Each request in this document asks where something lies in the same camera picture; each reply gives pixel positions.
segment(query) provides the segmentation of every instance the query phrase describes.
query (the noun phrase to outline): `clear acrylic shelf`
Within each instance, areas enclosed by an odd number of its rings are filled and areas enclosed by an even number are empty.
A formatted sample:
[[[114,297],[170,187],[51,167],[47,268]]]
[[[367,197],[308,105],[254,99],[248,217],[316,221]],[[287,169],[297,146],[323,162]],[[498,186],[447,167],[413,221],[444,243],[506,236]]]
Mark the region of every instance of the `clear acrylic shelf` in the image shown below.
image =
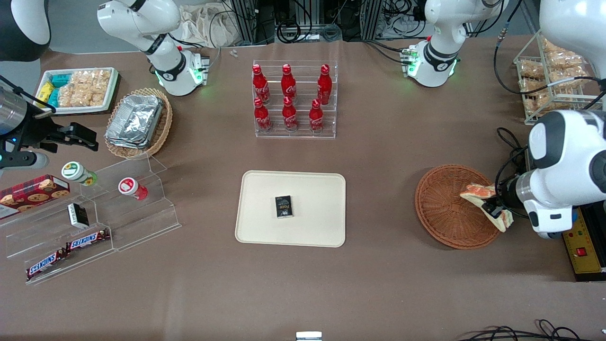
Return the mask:
[[[339,69],[336,61],[277,61],[277,60],[256,60],[253,64],[259,64],[263,74],[269,83],[270,100],[265,105],[269,111],[272,130],[269,133],[259,131],[255,116],[251,115],[255,124],[255,135],[258,138],[316,138],[316,139],[334,139],[337,134],[337,90]],[[297,82],[297,100],[295,108],[297,109],[297,120],[299,129],[296,132],[288,132],[284,126],[282,117],[282,107],[284,106],[282,96],[282,65],[290,64],[292,74]],[[333,81],[333,89],[330,95],[330,102],[322,106],[324,112],[324,130],[322,133],[313,135],[309,125],[309,110],[311,110],[311,101],[318,97],[318,78],[320,77],[320,68],[322,64],[330,66],[330,78]],[[253,100],[255,99],[255,88],[251,86]],[[255,106],[251,102],[251,113]]]
[[[27,281],[27,284],[38,284],[181,227],[175,206],[164,195],[158,176],[164,170],[166,167],[156,158],[143,154],[96,171],[98,182],[93,186],[72,182],[71,196],[1,221],[0,229],[7,234],[7,258],[24,262],[25,270],[64,248],[67,242],[101,229],[110,230],[111,239],[74,250],[64,260]],[[148,189],[145,200],[138,201],[118,192],[118,183],[125,177],[135,178]],[[86,209],[89,228],[79,229],[70,224],[67,213],[70,203]]]

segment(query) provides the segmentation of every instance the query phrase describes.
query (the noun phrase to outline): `bottle cap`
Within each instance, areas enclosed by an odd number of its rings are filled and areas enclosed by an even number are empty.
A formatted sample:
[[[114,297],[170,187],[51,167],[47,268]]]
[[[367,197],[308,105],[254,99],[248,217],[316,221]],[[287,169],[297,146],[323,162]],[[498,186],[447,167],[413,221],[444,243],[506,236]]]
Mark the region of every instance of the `bottle cap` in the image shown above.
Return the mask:
[[[139,189],[139,183],[133,178],[124,178],[118,184],[118,190],[124,195],[134,194]]]
[[[70,161],[61,169],[61,175],[68,180],[75,180],[82,176],[84,167],[76,161]]]

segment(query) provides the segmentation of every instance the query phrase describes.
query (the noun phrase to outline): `brown tabletop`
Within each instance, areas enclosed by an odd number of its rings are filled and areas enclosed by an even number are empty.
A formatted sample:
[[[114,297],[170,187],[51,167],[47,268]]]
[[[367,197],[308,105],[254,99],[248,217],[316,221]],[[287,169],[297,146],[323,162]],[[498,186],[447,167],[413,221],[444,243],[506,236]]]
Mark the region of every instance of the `brown tabletop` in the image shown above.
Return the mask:
[[[508,38],[507,64],[529,37]],[[409,42],[394,42],[406,46]],[[601,338],[606,285],[573,283],[559,240],[517,221],[484,249],[455,251],[433,239],[415,213],[417,182],[460,163],[494,177],[521,140],[519,96],[497,83],[495,39],[468,39],[462,62],[437,89],[361,43],[272,44],[224,50],[208,86],[170,96],[174,121],[156,157],[182,228],[37,286],[24,265],[0,257],[0,333],[5,340],[455,340],[490,325],[536,331],[534,319]],[[254,59],[339,62],[336,140],[258,140],[253,132]],[[159,87],[142,53],[49,53],[44,69],[112,66],[118,98]],[[2,187],[77,159],[90,169],[117,161],[103,143],[107,115],[59,118],[98,132],[100,151],[61,146],[44,170],[6,172]],[[242,244],[234,238],[241,177],[251,169],[330,172],[347,180],[347,239],[340,248]],[[0,254],[4,255],[4,242]]]

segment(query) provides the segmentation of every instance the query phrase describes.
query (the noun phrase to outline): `round wicker plate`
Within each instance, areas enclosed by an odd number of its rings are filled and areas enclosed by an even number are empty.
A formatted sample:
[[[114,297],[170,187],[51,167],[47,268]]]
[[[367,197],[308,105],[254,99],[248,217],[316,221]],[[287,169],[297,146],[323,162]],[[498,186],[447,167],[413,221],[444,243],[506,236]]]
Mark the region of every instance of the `round wicker plate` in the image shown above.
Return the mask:
[[[472,168],[446,164],[427,172],[415,192],[415,208],[423,226],[435,239],[455,249],[483,248],[500,233],[479,208],[459,196],[471,183],[492,184]]]
[[[151,138],[151,145],[148,149],[125,148],[114,146],[113,144],[110,144],[107,140],[105,140],[105,145],[110,150],[110,152],[112,152],[113,155],[123,158],[135,157],[145,152],[147,152],[148,155],[154,155],[160,150],[160,148],[166,141],[166,138],[168,137],[170,125],[173,122],[173,109],[170,107],[170,103],[166,95],[164,95],[160,90],[144,88],[135,90],[129,93],[128,95],[154,95],[164,102],[164,107],[162,108],[162,113],[160,119],[158,120],[158,125],[156,126],[156,130],[154,131],[153,137]],[[120,104],[122,104],[124,98],[126,98],[126,96],[123,97],[123,99],[121,99],[120,102],[114,107],[109,122],[107,123],[107,127],[109,127],[112,123],[114,117],[116,116],[116,111],[118,111],[118,107],[120,106]]]

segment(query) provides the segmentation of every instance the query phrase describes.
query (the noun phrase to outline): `snickers bar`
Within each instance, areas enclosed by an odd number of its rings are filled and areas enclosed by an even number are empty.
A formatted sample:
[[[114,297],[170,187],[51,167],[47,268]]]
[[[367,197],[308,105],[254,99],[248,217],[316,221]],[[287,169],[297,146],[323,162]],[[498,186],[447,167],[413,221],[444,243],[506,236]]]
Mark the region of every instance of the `snickers bar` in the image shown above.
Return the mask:
[[[111,236],[109,229],[103,229],[93,234],[89,234],[86,237],[82,237],[74,241],[70,241],[69,243],[66,243],[65,249],[67,250],[67,252],[72,252],[76,248],[83,248],[84,246],[91,245],[96,241],[106,240],[110,238]]]
[[[29,281],[35,275],[38,275],[42,271],[45,271],[46,268],[48,268],[49,266],[57,263],[58,261],[62,260],[63,258],[66,258],[66,257],[67,257],[67,251],[64,248],[61,248],[61,250],[57,250],[57,251],[53,252],[45,259],[34,264],[31,268],[28,268],[25,270],[25,273],[27,274],[27,280]]]

